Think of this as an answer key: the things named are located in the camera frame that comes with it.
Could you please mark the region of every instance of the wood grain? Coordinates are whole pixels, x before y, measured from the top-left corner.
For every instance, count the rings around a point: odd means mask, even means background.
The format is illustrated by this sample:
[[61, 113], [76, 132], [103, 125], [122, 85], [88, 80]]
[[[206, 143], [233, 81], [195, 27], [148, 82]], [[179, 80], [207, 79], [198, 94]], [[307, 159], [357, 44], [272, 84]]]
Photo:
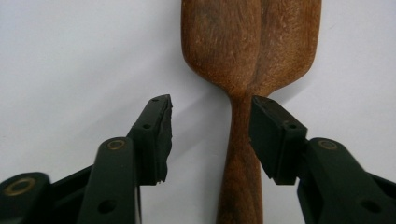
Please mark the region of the wood grain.
[[185, 61], [232, 104], [218, 223], [262, 223], [261, 170], [248, 139], [250, 99], [308, 71], [320, 8], [320, 0], [182, 0]]

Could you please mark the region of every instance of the clamp jaw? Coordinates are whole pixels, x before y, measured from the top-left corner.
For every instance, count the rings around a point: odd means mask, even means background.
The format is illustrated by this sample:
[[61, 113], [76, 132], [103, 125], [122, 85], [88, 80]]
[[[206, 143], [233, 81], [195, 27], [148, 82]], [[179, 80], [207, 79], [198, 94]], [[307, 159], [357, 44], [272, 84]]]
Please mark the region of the clamp jaw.
[[94, 165], [58, 182], [15, 175], [0, 184], [0, 223], [141, 223], [140, 186], [167, 174], [171, 150], [169, 95], [151, 99], [126, 137], [99, 146]]
[[396, 223], [396, 184], [366, 173], [347, 149], [307, 129], [277, 102], [255, 96], [251, 145], [268, 177], [294, 185], [307, 224]]

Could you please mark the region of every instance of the screw hole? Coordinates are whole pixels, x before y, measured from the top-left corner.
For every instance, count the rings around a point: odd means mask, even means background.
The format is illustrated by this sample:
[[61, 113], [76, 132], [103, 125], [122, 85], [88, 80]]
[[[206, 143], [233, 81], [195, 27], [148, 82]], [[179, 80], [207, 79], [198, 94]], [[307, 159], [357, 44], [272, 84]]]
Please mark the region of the screw hole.
[[31, 190], [34, 186], [35, 179], [32, 177], [24, 177], [8, 185], [4, 190], [4, 194], [7, 196], [21, 195]]
[[99, 204], [98, 212], [101, 214], [107, 214], [107, 213], [114, 211], [114, 209], [116, 209], [116, 207], [117, 207], [116, 200], [105, 200]]
[[372, 212], [372, 213], [380, 213], [381, 212], [381, 207], [373, 201], [363, 200], [360, 202], [360, 205], [369, 212]]

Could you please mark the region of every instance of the white background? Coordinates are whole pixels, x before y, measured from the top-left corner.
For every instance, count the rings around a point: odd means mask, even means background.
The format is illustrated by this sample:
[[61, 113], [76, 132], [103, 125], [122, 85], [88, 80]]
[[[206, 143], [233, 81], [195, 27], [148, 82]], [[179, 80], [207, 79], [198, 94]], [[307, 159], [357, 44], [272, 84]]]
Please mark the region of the white background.
[[[52, 181], [92, 164], [146, 102], [169, 93], [165, 183], [143, 187], [143, 221], [214, 223], [230, 126], [227, 96], [180, 46], [180, 0], [0, 2], [0, 180]], [[396, 1], [323, 1], [311, 70], [271, 95], [309, 129], [396, 181]], [[265, 223], [304, 223], [295, 187], [262, 176]]]

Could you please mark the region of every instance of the spoon handle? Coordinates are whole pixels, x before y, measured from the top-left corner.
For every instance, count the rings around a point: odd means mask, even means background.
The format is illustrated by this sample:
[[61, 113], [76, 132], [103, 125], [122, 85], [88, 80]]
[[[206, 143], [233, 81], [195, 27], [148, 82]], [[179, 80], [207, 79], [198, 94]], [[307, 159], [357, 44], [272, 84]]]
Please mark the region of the spoon handle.
[[232, 123], [217, 223], [262, 224], [261, 167], [248, 137], [250, 97], [231, 101]]

